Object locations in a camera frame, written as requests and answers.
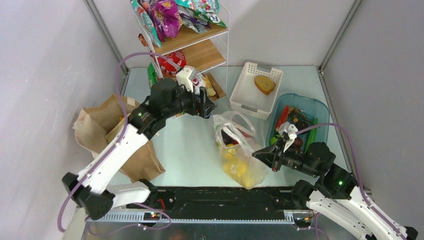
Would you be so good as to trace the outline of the translucent plastic grocery bag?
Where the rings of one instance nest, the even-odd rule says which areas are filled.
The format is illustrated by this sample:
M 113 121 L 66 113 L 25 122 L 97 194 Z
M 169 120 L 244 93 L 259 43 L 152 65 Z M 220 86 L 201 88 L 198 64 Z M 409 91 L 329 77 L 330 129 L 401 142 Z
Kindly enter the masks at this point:
M 222 170 L 247 190 L 261 184 L 268 175 L 268 167 L 252 157 L 252 153 L 262 147 L 252 122 L 238 111 L 214 114 L 212 121 Z M 239 136 L 238 131 L 252 138 Z

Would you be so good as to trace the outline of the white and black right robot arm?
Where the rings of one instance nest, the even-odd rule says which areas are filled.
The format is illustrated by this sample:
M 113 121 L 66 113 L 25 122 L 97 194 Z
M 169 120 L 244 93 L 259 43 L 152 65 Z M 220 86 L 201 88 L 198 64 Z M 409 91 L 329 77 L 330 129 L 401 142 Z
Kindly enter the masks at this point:
M 314 142 L 306 152 L 295 147 L 284 150 L 284 141 L 255 151 L 252 156 L 274 172 L 281 166 L 317 177 L 315 184 L 299 180 L 291 191 L 297 209 L 318 212 L 350 232 L 358 240 L 415 240 L 418 231 L 395 222 L 373 202 L 362 196 L 357 179 L 334 163 L 335 154 L 324 142 Z

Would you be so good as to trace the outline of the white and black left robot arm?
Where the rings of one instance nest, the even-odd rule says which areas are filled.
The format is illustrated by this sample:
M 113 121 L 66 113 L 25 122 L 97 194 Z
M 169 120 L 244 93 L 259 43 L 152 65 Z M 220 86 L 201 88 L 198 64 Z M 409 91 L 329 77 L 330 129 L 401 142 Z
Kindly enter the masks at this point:
M 153 208 L 158 194 L 146 180 L 111 185 L 110 181 L 129 158 L 163 129 L 177 114 L 208 119 L 216 105 L 204 86 L 198 91 L 171 78 L 154 84 L 150 94 L 129 116 L 111 143 L 79 173 L 66 173 L 62 183 L 69 199 L 85 210 L 92 220 L 99 220 L 111 209 L 128 204 Z

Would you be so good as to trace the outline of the brown burlap tote bag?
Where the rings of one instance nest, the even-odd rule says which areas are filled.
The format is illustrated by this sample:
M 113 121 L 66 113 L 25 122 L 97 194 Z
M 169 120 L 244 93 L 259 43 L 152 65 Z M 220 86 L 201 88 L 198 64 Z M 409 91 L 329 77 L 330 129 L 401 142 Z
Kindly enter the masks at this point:
M 124 123 L 124 114 L 117 95 L 112 94 L 100 106 L 84 107 L 74 123 L 75 139 L 96 158 L 115 138 Z M 157 158 L 150 140 L 139 148 L 119 170 L 132 182 L 153 180 L 166 172 Z

